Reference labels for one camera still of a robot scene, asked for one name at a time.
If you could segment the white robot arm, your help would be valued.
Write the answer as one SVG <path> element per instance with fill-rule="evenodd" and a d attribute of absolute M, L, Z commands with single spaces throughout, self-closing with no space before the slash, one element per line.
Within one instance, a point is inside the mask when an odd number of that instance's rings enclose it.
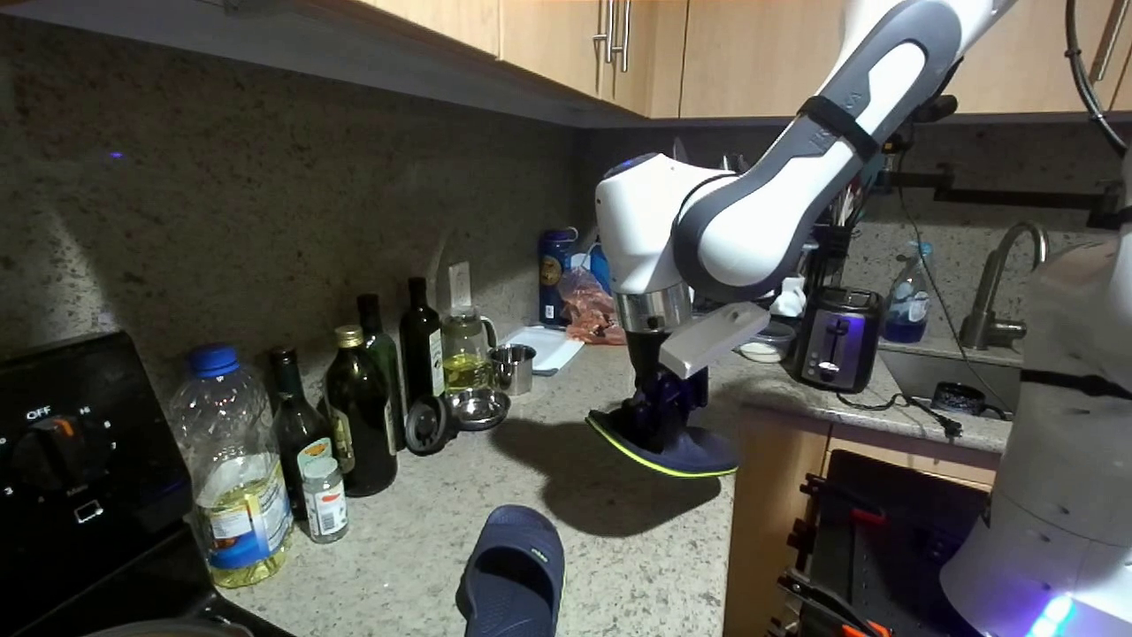
<path fill-rule="evenodd" d="M 754 341 L 821 212 L 942 87 L 1014 0 L 849 0 L 836 66 L 743 173 L 649 152 L 594 186 L 637 393 L 605 444 L 670 479 L 732 448 L 696 429 L 704 369 Z M 1033 269 L 1052 336 L 1021 354 L 989 511 L 942 566 L 981 637 L 1127 637 L 1132 625 L 1132 229 Z"/>

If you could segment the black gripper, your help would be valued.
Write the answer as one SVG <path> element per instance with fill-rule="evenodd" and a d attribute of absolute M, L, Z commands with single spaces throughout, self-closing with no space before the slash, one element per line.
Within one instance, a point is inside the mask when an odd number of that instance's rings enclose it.
<path fill-rule="evenodd" d="M 686 418 L 708 405 L 708 374 L 678 379 L 658 365 L 664 336 L 631 333 L 632 396 L 625 399 L 631 438 L 649 452 L 660 452 Z"/>

